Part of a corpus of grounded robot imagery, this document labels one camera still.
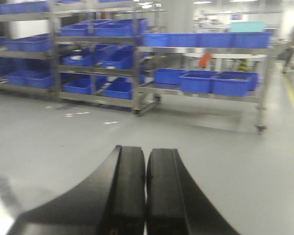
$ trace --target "metal shelving rack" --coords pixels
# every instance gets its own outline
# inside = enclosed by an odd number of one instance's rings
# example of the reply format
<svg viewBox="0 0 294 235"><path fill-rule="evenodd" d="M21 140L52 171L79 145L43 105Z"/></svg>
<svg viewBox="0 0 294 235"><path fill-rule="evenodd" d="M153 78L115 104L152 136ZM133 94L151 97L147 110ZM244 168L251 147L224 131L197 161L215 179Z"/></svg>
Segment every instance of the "metal shelving rack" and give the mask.
<svg viewBox="0 0 294 235"><path fill-rule="evenodd" d="M231 100L240 102L249 102L258 104L258 115L256 128L258 133L262 133L267 127L264 125L264 110L265 101L267 96L267 90L270 83L271 70L273 65L274 48L268 49L248 49L248 48L203 48L200 47L139 47L139 51L142 52L161 52L161 53L213 53L213 54L262 54L267 56L266 74L263 80L263 84L254 92L249 92L245 97L227 96L227 95L215 95L215 94L197 94L197 93L185 93L182 92L178 85L156 84L147 83L138 88L138 92L141 94L153 94L154 103L161 102L162 94L178 95L178 96L190 96L208 99L218 100Z"/></svg>
<svg viewBox="0 0 294 235"><path fill-rule="evenodd" d="M70 99L70 100L80 100L86 102L93 102L99 104L116 105L122 107L129 107L133 110L140 107L141 97L137 92L139 86L139 52L137 49L136 39L138 31L138 20L137 11L138 5L136 2L129 1L119 1L119 2L101 2L95 3L88 1L87 3L75 3L66 5L54 5L51 6L51 14L53 15L53 23L55 23L56 18L62 14L74 14L74 13L88 13L89 20L92 20L92 13L94 12L119 12L119 11L131 11L133 19L133 37L54 37L53 53L57 55L57 44L69 44L69 45L80 45L84 47L93 47L96 44L104 45L126 45L134 47L134 66L130 70L119 70L119 69L103 69L97 66L93 67L80 67L80 66L65 66L60 65L57 60L53 61L55 77L56 77L56 96L58 99ZM88 75L107 75L111 77L128 77L131 79L133 84L132 100L111 98L102 96L101 93L105 87L109 85L105 84L99 91L93 91L91 95L88 94L74 94L63 92L61 89L60 73L73 73L73 74L88 74ZM95 87L96 80L92 79L93 87Z"/></svg>
<svg viewBox="0 0 294 235"><path fill-rule="evenodd" d="M0 22L48 20L49 16L50 16L49 12L0 15ZM51 51L48 51L48 52L7 51L5 47L0 47L0 57L47 60L51 58L51 56L52 56ZM7 83L0 83L0 89L14 91L14 92L31 93L31 94L46 94L46 95L50 94L50 92L52 92L53 90L53 88L40 89L40 88L33 88L33 87L15 86L15 85L7 84Z"/></svg>

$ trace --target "white paper on floor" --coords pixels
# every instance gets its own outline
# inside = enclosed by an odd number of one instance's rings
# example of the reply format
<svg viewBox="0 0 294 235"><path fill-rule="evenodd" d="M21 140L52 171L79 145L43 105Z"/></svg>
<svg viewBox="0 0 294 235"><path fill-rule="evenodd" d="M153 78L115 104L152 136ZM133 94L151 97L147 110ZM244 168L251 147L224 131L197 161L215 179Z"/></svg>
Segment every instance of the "white paper on floor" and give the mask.
<svg viewBox="0 0 294 235"><path fill-rule="evenodd" d="M106 124L106 125L110 125L110 124L117 124L119 123L118 121L112 121L112 122L104 122L103 124Z"/></svg>

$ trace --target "orange object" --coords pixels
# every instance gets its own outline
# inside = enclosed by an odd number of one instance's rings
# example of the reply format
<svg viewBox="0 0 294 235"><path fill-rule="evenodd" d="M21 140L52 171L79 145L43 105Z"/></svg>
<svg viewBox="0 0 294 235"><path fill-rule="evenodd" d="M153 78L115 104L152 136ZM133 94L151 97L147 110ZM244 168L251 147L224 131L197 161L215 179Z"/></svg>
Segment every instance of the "orange object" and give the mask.
<svg viewBox="0 0 294 235"><path fill-rule="evenodd" d="M201 59L198 62L198 67L204 69L207 66L210 58L211 58L211 53L204 54L203 57L201 57Z"/></svg>

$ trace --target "ceiling light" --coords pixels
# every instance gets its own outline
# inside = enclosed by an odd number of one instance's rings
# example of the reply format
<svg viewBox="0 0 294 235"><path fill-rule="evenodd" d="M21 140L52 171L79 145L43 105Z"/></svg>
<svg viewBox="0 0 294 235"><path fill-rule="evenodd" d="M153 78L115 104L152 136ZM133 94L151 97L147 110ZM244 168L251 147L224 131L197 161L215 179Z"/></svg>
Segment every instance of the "ceiling light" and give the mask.
<svg viewBox="0 0 294 235"><path fill-rule="evenodd" d="M148 9L148 8L151 8L151 7L152 7L152 5L143 5L142 6L143 9Z"/></svg>
<svg viewBox="0 0 294 235"><path fill-rule="evenodd" d="M242 2L242 1L258 1L258 0L230 0L231 2Z"/></svg>
<svg viewBox="0 0 294 235"><path fill-rule="evenodd" d="M212 1L195 1L194 4L212 3Z"/></svg>

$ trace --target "white wall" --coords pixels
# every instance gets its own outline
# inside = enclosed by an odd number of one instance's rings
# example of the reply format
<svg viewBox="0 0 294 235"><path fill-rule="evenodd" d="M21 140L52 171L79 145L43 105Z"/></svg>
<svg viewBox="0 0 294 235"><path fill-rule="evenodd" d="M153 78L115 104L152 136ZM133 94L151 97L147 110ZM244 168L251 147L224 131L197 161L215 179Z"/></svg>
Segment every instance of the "white wall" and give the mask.
<svg viewBox="0 0 294 235"><path fill-rule="evenodd" d="M23 2L24 0L11 0L9 2ZM18 21L10 22L12 39L24 38L37 34L49 33L48 21Z"/></svg>

